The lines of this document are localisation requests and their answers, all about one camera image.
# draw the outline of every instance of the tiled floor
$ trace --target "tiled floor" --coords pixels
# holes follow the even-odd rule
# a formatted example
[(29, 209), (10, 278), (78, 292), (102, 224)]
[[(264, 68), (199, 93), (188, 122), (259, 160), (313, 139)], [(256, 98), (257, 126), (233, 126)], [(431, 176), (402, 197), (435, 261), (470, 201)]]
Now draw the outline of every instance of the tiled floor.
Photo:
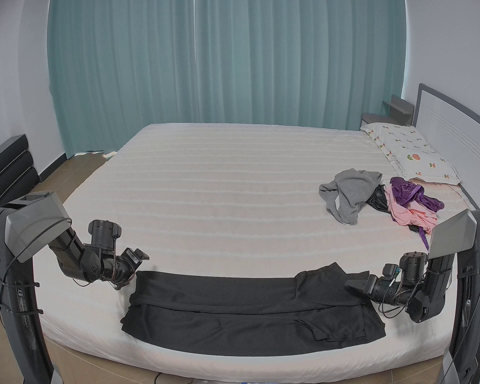
[[(102, 153), (76, 156), (67, 160), (34, 191), (56, 191), (62, 202), (105, 163)], [(151, 384), (156, 372), (97, 358), (47, 340), (53, 361), (58, 365), (65, 384)], [(375, 373), (337, 384), (433, 384), (441, 358), (407, 367)], [(189, 378), (162, 374), (157, 384), (187, 384)], [(5, 331), (0, 326), (0, 384), (22, 384), (20, 371), (13, 357)]]

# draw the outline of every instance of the curtain fold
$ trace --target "curtain fold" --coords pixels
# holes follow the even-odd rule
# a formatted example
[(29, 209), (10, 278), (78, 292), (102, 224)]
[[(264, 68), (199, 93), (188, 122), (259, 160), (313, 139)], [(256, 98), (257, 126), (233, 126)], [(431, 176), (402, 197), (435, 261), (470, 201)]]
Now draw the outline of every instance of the curtain fold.
[(357, 130), (400, 95), (404, 0), (51, 0), (68, 156), (163, 122)]

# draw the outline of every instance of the mattress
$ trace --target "mattress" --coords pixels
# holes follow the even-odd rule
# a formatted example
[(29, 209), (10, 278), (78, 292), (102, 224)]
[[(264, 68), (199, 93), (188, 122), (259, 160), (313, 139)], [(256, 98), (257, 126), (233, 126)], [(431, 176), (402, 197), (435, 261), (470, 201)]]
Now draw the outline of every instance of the mattress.
[[(153, 124), (142, 129), (65, 202), (81, 241), (88, 223), (121, 225), (125, 247), (150, 255), (142, 270), (186, 275), (290, 277), (337, 262), (347, 273), (380, 275), (418, 234), (365, 206), (357, 224), (338, 223), (318, 186), (348, 168), (396, 172), (364, 132), (241, 124)], [(468, 207), (459, 188), (424, 184), (445, 203), (439, 219)], [(48, 247), (35, 258), (43, 330), (81, 352), (185, 377), (230, 382), (333, 382), (430, 359), (450, 340), (456, 284), (442, 313), (422, 324), (383, 319), (386, 337), (296, 356), (200, 355), (149, 345), (121, 331), (135, 280), (115, 291), (85, 288), (60, 271)]]

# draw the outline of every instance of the wall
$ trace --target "wall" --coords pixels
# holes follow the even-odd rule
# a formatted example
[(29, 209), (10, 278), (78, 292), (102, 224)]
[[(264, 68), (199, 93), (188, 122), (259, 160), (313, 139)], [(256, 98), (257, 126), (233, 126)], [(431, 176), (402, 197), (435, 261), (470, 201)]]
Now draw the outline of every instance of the wall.
[(49, 91), (48, 4), (0, 1), (0, 143), (25, 133), (38, 173), (64, 153)]
[(425, 83), (480, 114), (480, 1), (406, 0), (403, 98)]

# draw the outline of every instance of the black baseboard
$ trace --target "black baseboard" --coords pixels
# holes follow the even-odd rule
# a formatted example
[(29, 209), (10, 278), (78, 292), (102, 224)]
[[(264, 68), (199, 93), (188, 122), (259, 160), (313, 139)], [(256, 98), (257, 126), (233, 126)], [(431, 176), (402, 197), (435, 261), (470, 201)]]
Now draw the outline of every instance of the black baseboard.
[(57, 160), (51, 163), (42, 173), (40, 173), (39, 178), (40, 182), (44, 182), (48, 176), (50, 176), (54, 170), (61, 166), (65, 161), (67, 161), (67, 155), (61, 155)]

